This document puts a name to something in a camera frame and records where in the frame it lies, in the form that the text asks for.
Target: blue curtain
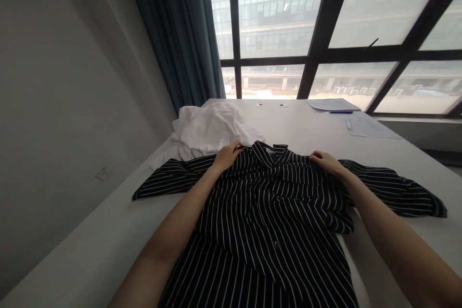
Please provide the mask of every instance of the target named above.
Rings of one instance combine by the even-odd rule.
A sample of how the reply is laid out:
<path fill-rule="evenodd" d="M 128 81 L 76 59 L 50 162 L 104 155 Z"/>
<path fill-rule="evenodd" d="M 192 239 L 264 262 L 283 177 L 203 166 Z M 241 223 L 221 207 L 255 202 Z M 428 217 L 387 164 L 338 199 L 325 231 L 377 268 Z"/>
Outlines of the blue curtain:
<path fill-rule="evenodd" d="M 211 0 L 136 0 L 178 114 L 225 98 Z"/>

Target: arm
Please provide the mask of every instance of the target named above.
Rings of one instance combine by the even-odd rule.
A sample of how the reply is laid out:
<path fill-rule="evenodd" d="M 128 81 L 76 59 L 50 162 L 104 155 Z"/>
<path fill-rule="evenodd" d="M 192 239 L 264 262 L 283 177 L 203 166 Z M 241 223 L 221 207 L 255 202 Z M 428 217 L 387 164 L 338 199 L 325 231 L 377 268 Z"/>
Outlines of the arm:
<path fill-rule="evenodd" d="M 223 147 L 213 165 L 170 211 L 148 240 L 109 307 L 157 307 L 164 287 L 201 214 L 213 185 L 231 167 L 239 141 Z"/>
<path fill-rule="evenodd" d="M 460 277 L 353 173 L 326 152 L 310 160 L 347 188 L 372 242 L 413 307 L 461 307 Z"/>

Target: black and white striped shirt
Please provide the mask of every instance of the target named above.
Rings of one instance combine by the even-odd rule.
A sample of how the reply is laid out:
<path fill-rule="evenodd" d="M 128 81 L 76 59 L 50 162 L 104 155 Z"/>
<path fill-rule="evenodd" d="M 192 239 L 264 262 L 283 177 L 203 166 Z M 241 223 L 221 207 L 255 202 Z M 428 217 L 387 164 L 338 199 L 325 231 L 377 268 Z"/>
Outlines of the black and white striped shirt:
<path fill-rule="evenodd" d="M 187 192 L 214 155 L 171 159 L 133 195 Z M 340 160 L 387 206 L 446 216 L 442 202 L 388 168 Z M 160 307 L 357 307 L 336 233 L 353 231 L 340 181 L 286 145 L 244 147 L 215 183 Z"/>

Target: window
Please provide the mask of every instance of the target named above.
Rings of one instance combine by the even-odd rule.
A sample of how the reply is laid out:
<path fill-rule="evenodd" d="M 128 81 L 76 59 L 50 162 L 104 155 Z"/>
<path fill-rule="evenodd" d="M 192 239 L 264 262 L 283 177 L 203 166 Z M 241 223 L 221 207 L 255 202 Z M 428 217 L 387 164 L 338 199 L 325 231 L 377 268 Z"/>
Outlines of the window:
<path fill-rule="evenodd" d="M 248 3 L 254 5 L 250 11 Z M 242 58 L 307 55 L 320 0 L 239 0 Z M 275 37 L 284 35 L 286 39 Z"/>
<path fill-rule="evenodd" d="M 304 65 L 242 67 L 243 99 L 296 99 Z"/>
<path fill-rule="evenodd" d="M 428 0 L 345 0 L 330 48 L 403 43 Z"/>
<path fill-rule="evenodd" d="M 462 96 L 462 61 L 411 62 L 377 112 L 445 114 Z"/>
<path fill-rule="evenodd" d="M 221 74 L 223 75 L 223 83 L 225 85 L 226 98 L 235 99 L 236 77 L 234 75 L 234 67 L 222 67 Z"/>
<path fill-rule="evenodd" d="M 462 0 L 212 7 L 227 98 L 341 97 L 369 114 L 461 117 Z"/>
<path fill-rule="evenodd" d="M 462 0 L 452 1 L 420 49 L 462 49 Z"/>
<path fill-rule="evenodd" d="M 395 63 L 321 64 L 308 98 L 344 98 L 365 111 L 394 65 Z"/>
<path fill-rule="evenodd" d="M 213 24 L 220 59 L 232 59 L 230 0 L 212 0 Z"/>

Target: wall socket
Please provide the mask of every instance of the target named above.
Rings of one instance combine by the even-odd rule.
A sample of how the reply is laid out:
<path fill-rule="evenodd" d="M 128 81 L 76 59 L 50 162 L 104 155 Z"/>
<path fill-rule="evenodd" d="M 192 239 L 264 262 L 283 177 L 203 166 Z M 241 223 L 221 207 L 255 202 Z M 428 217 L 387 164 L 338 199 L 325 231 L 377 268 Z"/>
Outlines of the wall socket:
<path fill-rule="evenodd" d="M 107 181 L 109 178 L 111 178 L 114 175 L 114 172 L 111 171 L 107 167 L 103 167 L 101 171 L 99 171 L 95 177 L 98 178 L 100 181 Z"/>

